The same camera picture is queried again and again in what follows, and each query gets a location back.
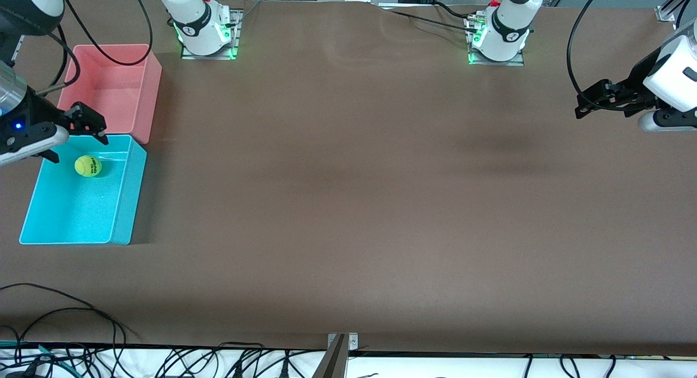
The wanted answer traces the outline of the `grey metal bracket plate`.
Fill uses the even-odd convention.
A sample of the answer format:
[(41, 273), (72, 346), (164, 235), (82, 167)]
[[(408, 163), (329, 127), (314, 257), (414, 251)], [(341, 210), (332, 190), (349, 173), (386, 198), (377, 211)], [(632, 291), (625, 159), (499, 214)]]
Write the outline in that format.
[(333, 343), (333, 341), (336, 339), (336, 337), (339, 335), (346, 335), (349, 351), (355, 351), (359, 348), (358, 333), (329, 333), (328, 334), (328, 341), (327, 341), (327, 348), (328, 349), (331, 346), (331, 344)]

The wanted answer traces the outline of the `pink plastic bin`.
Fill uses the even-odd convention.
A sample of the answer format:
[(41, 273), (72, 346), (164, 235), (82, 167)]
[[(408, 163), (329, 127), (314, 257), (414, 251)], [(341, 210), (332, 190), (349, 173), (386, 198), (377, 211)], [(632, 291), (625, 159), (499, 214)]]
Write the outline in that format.
[(76, 45), (81, 66), (76, 83), (60, 91), (57, 107), (67, 110), (81, 101), (100, 113), (107, 134), (128, 134), (140, 144), (150, 139), (162, 66), (153, 53), (137, 65), (119, 65), (94, 45)]

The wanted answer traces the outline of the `blue plastic bin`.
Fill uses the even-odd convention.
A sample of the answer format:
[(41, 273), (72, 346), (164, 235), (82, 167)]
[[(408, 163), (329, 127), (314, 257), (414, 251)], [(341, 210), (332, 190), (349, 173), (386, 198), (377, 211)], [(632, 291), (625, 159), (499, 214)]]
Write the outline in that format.
[[(20, 244), (129, 244), (147, 153), (130, 135), (109, 135), (108, 141), (72, 136), (54, 148), (58, 164), (42, 161)], [(101, 174), (77, 174), (73, 162), (82, 155), (101, 160)]]

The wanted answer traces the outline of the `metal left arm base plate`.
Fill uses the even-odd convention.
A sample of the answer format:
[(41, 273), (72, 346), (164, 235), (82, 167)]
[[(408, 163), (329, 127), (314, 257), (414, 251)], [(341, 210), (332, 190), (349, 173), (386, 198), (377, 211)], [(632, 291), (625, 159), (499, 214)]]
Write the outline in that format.
[(530, 33), (528, 27), (518, 30), (501, 26), (492, 10), (480, 10), (463, 19), (467, 35), (470, 64), (522, 66), (522, 50)]

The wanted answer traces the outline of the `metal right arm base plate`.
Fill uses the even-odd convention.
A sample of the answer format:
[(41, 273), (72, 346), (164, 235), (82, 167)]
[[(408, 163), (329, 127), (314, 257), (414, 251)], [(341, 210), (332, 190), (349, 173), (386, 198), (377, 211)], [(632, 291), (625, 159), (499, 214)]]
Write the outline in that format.
[(220, 6), (197, 36), (194, 27), (176, 24), (182, 60), (236, 60), (244, 10)]

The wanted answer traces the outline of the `yellow tennis ball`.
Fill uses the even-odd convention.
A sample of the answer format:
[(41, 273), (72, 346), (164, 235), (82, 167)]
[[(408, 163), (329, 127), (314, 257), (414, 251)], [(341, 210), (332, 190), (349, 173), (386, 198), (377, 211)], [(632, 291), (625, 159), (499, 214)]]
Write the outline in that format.
[(103, 164), (95, 156), (82, 155), (73, 162), (73, 168), (82, 177), (92, 178), (101, 174)]

